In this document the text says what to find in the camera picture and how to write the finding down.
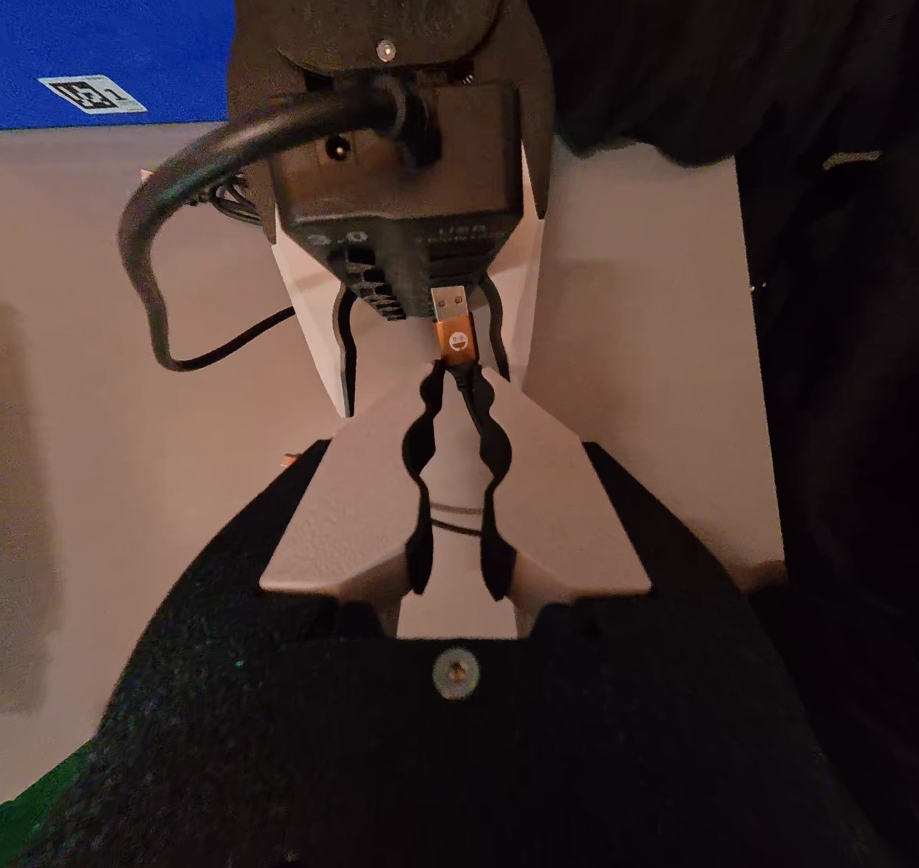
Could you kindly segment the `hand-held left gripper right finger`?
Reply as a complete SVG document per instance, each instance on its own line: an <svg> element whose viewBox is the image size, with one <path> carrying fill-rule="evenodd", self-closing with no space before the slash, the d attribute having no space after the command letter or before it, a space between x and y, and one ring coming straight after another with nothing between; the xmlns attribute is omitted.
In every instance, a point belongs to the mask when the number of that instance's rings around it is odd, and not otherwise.
<svg viewBox="0 0 919 868"><path fill-rule="evenodd" d="M521 390L477 368L471 404L491 474L481 570L528 636L541 611L581 599L644 596L650 578L577 434Z"/></svg>

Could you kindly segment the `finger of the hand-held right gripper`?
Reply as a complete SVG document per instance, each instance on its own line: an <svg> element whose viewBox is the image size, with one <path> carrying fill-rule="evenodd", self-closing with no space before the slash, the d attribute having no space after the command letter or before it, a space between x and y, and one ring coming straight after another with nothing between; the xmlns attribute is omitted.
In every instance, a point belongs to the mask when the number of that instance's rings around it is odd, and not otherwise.
<svg viewBox="0 0 919 868"><path fill-rule="evenodd" d="M523 382L527 374L544 235L544 219L536 213L527 157L523 150L521 164L524 216L488 272L501 300L501 345L507 359L507 379L511 382Z"/></svg>
<svg viewBox="0 0 919 868"><path fill-rule="evenodd" d="M355 411L358 351L351 330L357 298L333 273L294 242L275 217L272 252L314 365L336 411Z"/></svg>

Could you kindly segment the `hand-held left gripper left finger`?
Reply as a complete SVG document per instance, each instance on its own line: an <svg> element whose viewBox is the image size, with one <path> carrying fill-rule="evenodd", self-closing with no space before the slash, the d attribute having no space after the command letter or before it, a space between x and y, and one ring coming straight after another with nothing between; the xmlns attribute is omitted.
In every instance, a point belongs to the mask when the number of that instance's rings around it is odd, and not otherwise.
<svg viewBox="0 0 919 868"><path fill-rule="evenodd" d="M260 577L261 590L374 609L395 637L402 599L424 592L433 528L422 472L435 454L440 362L422 364L328 443Z"/></svg>

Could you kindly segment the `black usb hub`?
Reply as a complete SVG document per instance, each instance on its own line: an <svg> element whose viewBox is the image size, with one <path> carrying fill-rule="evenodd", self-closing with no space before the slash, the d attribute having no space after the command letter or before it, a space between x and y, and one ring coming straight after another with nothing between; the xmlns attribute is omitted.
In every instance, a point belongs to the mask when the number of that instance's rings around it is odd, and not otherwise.
<svg viewBox="0 0 919 868"><path fill-rule="evenodd" d="M426 166L370 129L269 162L279 229L392 322L432 319L431 288L476 288L524 216L517 90L441 86L431 107Z"/></svg>

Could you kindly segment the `person's right forearm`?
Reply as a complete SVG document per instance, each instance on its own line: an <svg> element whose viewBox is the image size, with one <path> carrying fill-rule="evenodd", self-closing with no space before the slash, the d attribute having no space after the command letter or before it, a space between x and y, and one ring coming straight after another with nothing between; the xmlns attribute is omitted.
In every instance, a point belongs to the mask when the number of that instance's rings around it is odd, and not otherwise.
<svg viewBox="0 0 919 868"><path fill-rule="evenodd" d="M877 150L917 70L917 0L527 0L549 55L555 130L686 165L764 130L793 157L827 131Z"/></svg>

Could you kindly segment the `blue plastic bin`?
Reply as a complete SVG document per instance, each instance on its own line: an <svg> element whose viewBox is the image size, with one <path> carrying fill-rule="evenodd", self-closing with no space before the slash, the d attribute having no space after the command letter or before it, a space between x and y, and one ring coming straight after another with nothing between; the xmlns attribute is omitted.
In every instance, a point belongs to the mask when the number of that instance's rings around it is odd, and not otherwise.
<svg viewBox="0 0 919 868"><path fill-rule="evenodd" d="M235 0L1 0L2 129L220 122Z"/></svg>

